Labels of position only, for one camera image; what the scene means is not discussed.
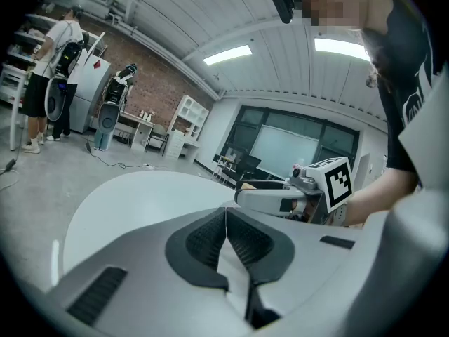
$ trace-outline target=gray floor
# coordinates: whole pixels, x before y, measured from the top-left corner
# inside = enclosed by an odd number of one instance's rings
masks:
[[[10,115],[9,107],[0,105],[0,169],[16,155],[9,150]],[[21,132],[18,129],[18,140]],[[87,153],[86,137],[72,133],[60,142],[47,142],[40,154],[20,153],[14,167],[20,173],[19,182],[0,192],[2,252],[19,278],[43,291],[51,287],[52,242],[55,239],[64,241],[79,204],[104,182],[141,169],[104,165]],[[115,140],[106,152],[93,152],[109,164],[118,161],[129,166],[149,163],[156,169],[210,178],[209,172],[197,164],[188,164],[184,159],[166,160],[157,152],[134,152]],[[0,188],[16,178],[14,173],[0,176]]]

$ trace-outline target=ceiling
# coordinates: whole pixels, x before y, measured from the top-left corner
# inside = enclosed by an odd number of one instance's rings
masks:
[[[272,0],[89,1],[111,8],[225,96],[296,100],[386,128],[377,89],[365,85],[369,62],[314,50],[319,33],[323,38],[358,42],[351,32],[319,30],[300,16],[285,25]],[[252,55],[211,66],[203,61],[245,44]]]

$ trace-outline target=white wall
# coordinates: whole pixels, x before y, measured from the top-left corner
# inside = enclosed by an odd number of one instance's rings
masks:
[[[209,114],[206,125],[201,131],[199,142],[201,149],[196,158],[200,163],[213,170],[215,164],[212,159],[215,154],[220,153],[226,142],[237,114],[242,105],[255,107],[268,107],[271,109],[295,112],[307,116],[326,119],[328,121],[360,131],[358,151],[354,162],[353,174],[357,172],[360,157],[370,152],[372,156],[383,158],[387,154],[387,134],[373,128],[362,121],[344,116],[340,113],[277,100],[257,99],[257,98],[223,98],[214,104]]]
[[[224,98],[217,101],[201,129],[199,136],[201,148],[196,160],[212,171],[217,166],[213,162],[213,157],[221,152],[240,106],[238,99]]]

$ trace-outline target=fluorescent light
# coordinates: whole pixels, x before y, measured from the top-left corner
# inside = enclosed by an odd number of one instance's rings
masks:
[[[352,56],[353,58],[371,61],[370,56],[366,53],[363,45],[353,44],[346,41],[315,38],[315,50],[325,51],[327,53],[341,53],[343,55]]]
[[[220,61],[225,61],[233,58],[239,58],[240,56],[251,55],[252,52],[248,45],[239,46],[238,48],[232,48],[231,50],[223,51],[208,58],[204,59],[204,62],[208,65],[216,64]]]

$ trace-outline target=whiteboard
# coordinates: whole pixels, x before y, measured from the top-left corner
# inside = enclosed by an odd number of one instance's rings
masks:
[[[313,162],[317,147],[317,139],[264,125],[251,150],[251,156],[261,159],[261,169],[287,178],[294,164],[307,166]]]

